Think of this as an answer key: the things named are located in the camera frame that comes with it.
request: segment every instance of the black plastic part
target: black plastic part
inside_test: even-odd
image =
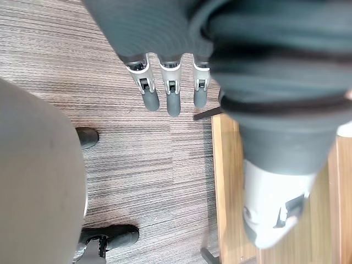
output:
[[[177,117],[181,112],[180,94],[171,92],[166,94],[167,112],[171,117]]]
[[[144,89],[144,94],[142,94],[143,102],[145,107],[149,111],[157,111],[159,109],[159,97],[156,91],[150,92],[149,89]]]
[[[99,141],[99,134],[93,128],[78,127],[76,132],[83,150],[95,146]]]
[[[207,103],[207,90],[201,87],[198,91],[194,90],[193,103],[195,107],[203,108]]]

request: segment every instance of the robotic finger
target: robotic finger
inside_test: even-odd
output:
[[[159,98],[155,90],[153,71],[147,54],[136,59],[122,59],[134,82],[142,94],[145,107],[149,111],[159,109]]]
[[[159,66],[166,92],[167,112],[177,117],[181,112],[181,55],[165,59],[159,56]]]
[[[200,61],[194,56],[193,62],[194,96],[196,107],[203,108],[207,103],[207,90],[210,84],[210,68],[208,62]]]

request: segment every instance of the gray carpet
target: gray carpet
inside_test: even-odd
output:
[[[86,227],[136,224],[139,242],[108,263],[205,263],[218,255],[211,122],[194,122],[191,57],[183,57],[181,114],[170,118],[155,56],[161,107],[148,112],[127,70],[79,1],[0,3],[1,77],[48,100],[101,140],[84,151]],[[205,109],[218,106],[211,84]]]

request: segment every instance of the wooden table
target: wooden table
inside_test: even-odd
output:
[[[222,264],[352,264],[352,139],[337,138],[299,224],[276,246],[256,249],[243,229],[243,154],[238,125],[212,117]]]

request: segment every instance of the robotic hand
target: robotic hand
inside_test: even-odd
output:
[[[147,109],[159,99],[148,52],[158,55],[168,113],[180,113],[180,58],[192,53],[194,102],[212,77],[240,124],[243,218],[259,248],[296,224],[336,130],[352,119],[352,4],[324,0],[84,0],[130,71]]]

